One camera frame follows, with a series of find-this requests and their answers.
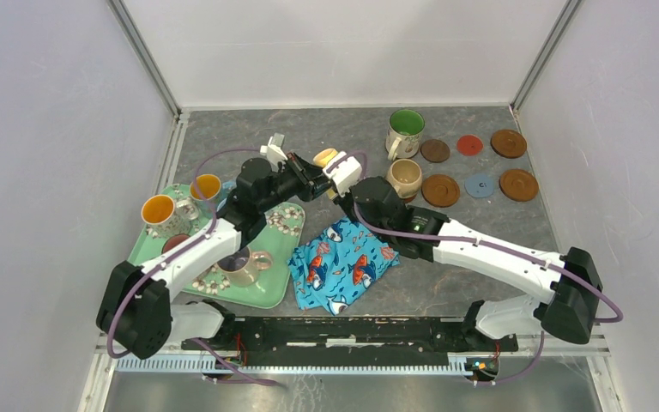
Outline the beige mug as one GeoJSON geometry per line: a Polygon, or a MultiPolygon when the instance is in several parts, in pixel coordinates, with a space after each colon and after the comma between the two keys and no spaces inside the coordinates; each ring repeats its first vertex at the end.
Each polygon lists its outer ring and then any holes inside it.
{"type": "Polygon", "coordinates": [[[422,186],[423,175],[420,166],[410,159],[394,161],[385,179],[390,183],[396,194],[405,202],[414,200],[422,186]]]}

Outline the brown wooden coaster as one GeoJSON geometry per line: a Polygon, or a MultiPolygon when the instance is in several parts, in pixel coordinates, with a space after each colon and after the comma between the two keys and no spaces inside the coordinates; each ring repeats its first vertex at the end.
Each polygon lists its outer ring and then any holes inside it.
{"type": "Polygon", "coordinates": [[[491,146],[495,153],[507,159],[516,159],[527,152],[528,144],[521,133],[515,130],[497,130],[492,134],[491,146]]]}
{"type": "Polygon", "coordinates": [[[539,184],[534,175],[522,169],[510,169],[499,177],[500,190],[511,200],[528,202],[539,193],[539,184]]]}
{"type": "Polygon", "coordinates": [[[458,183],[450,176],[433,174],[424,179],[421,194],[432,206],[447,208],[458,201],[461,191],[458,183]]]}

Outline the yellow mug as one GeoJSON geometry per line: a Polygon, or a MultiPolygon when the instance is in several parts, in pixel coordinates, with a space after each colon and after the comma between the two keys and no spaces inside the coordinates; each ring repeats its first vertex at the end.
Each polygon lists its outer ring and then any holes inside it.
{"type": "Polygon", "coordinates": [[[325,168],[330,163],[330,161],[338,155],[338,151],[335,148],[326,148],[319,153],[317,153],[312,162],[314,165],[325,168]]]}

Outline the dark brown round coaster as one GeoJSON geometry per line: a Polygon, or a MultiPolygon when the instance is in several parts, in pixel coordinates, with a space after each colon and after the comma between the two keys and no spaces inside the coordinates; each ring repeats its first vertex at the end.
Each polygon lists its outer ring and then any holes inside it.
{"type": "Polygon", "coordinates": [[[420,145],[420,153],[431,163],[440,163],[450,158],[449,146],[439,139],[428,139],[420,145]]]}

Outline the green inside floral mug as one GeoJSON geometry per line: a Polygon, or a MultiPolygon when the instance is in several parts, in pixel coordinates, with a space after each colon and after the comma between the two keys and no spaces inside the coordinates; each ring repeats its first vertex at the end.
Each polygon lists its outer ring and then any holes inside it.
{"type": "Polygon", "coordinates": [[[385,148],[387,159],[413,158],[419,151],[426,126],[420,113],[411,109],[399,109],[390,115],[385,148]]]}

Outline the blue round coaster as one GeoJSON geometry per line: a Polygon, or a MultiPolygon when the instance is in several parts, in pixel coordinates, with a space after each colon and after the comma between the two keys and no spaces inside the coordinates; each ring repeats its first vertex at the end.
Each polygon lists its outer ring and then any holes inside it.
{"type": "Polygon", "coordinates": [[[464,189],[473,198],[490,197],[494,187],[493,180],[485,173],[477,173],[464,180],[464,189]]]}

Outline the red round coaster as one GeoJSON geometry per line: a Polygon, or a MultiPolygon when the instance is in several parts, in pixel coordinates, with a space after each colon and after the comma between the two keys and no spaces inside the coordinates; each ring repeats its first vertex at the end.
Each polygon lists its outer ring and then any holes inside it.
{"type": "Polygon", "coordinates": [[[476,156],[484,149],[484,143],[478,136],[467,134],[458,139],[456,149],[461,155],[476,156]]]}

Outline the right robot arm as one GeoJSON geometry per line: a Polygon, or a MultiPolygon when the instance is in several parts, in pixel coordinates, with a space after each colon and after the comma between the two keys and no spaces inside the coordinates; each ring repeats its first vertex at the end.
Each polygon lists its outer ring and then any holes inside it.
{"type": "Polygon", "coordinates": [[[539,251],[485,235],[442,213],[407,205],[380,177],[361,180],[334,202],[403,257],[472,270],[522,291],[516,298],[471,305],[461,328],[468,348],[482,350],[523,331],[589,342],[599,321],[602,281],[584,249],[539,251]]]}

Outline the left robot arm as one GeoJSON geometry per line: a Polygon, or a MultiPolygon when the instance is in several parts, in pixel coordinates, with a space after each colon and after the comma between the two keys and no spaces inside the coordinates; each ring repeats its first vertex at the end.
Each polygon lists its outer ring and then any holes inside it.
{"type": "Polygon", "coordinates": [[[211,208],[206,227],[151,264],[123,261],[112,269],[96,324],[106,333],[114,359],[147,359],[167,341],[177,294],[219,260],[247,247],[266,225],[268,210],[292,197],[308,202],[332,186],[325,171],[288,154],[277,167],[263,157],[245,161],[220,209],[211,208]]]}

